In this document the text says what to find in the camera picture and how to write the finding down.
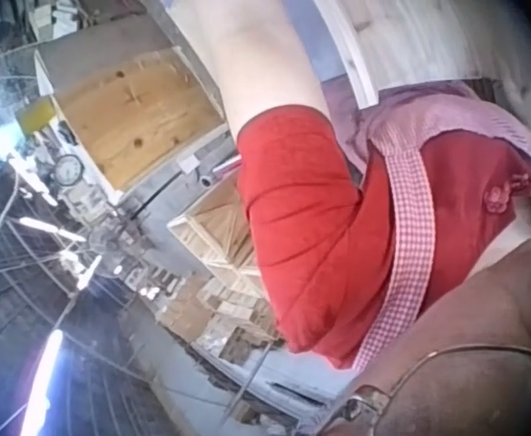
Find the round gauge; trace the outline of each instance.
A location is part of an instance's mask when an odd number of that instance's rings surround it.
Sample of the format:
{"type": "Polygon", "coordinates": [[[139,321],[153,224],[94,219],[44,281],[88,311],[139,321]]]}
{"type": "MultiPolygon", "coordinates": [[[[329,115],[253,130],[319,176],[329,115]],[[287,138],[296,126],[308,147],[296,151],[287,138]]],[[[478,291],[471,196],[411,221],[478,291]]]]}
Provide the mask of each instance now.
{"type": "Polygon", "coordinates": [[[74,186],[84,175],[84,164],[75,154],[64,154],[55,163],[54,179],[61,186],[74,186]]]}

